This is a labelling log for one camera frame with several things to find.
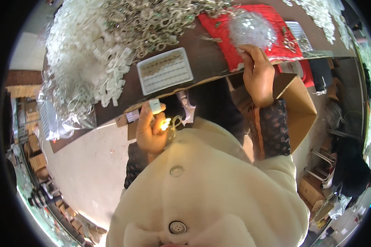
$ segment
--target clear plastic bag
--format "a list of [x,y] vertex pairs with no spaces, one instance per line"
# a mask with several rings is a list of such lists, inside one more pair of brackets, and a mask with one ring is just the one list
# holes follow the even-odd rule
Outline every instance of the clear plastic bag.
[[74,130],[96,127],[96,101],[81,83],[59,87],[54,76],[45,70],[36,101],[46,140],[67,139]]
[[277,42],[272,24],[257,12],[238,12],[229,20],[229,37],[235,47],[253,44],[261,49],[271,48]]
[[351,201],[351,199],[352,197],[346,197],[340,194],[333,209],[328,212],[330,218],[336,220],[339,216],[343,215],[343,212],[345,212],[346,206]]
[[339,127],[339,122],[343,122],[342,110],[339,105],[334,101],[329,101],[325,107],[326,118],[328,125],[332,130],[336,130]]

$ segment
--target hand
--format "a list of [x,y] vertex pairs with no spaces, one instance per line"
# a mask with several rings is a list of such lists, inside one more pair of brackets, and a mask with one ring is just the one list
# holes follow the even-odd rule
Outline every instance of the hand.
[[243,81],[246,90],[257,107],[272,105],[272,87],[275,69],[265,52],[254,45],[239,46],[244,52],[241,57],[244,63]]
[[153,119],[150,104],[145,102],[139,116],[139,123],[136,130],[136,142],[139,148],[151,154],[157,154],[163,150],[168,136],[167,131],[161,130],[161,125],[165,120],[166,105],[161,103],[162,112],[158,113]]

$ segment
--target red stool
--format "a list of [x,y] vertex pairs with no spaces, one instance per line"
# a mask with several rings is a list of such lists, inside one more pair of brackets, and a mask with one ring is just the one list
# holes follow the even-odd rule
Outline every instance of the red stool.
[[[298,62],[301,64],[302,70],[304,72],[304,76],[301,79],[304,82],[305,87],[314,86],[315,83],[313,82],[312,71],[311,71],[311,67],[309,66],[308,60],[299,60]],[[283,70],[280,64],[276,64],[273,67],[275,68],[276,74],[283,73]]]

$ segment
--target cream fleece jacket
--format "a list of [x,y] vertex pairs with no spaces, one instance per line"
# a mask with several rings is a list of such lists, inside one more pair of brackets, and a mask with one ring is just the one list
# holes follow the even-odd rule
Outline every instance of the cream fleece jacket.
[[[227,130],[197,118],[123,193],[106,246],[297,247],[309,214],[291,156],[252,164]],[[172,234],[173,221],[186,232]]]

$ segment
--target white plastic tray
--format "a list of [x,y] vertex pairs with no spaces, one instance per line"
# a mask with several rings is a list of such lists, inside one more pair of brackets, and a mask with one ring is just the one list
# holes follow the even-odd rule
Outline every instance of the white plastic tray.
[[[163,57],[167,57],[171,53],[179,51],[183,60],[177,59],[174,63],[162,66],[158,72],[153,75],[142,77],[141,67]],[[140,85],[142,86],[143,95],[149,95],[153,92],[178,85],[184,82],[189,82],[194,79],[191,67],[188,62],[187,53],[183,47],[158,54],[146,60],[138,62],[137,72],[139,74]]]

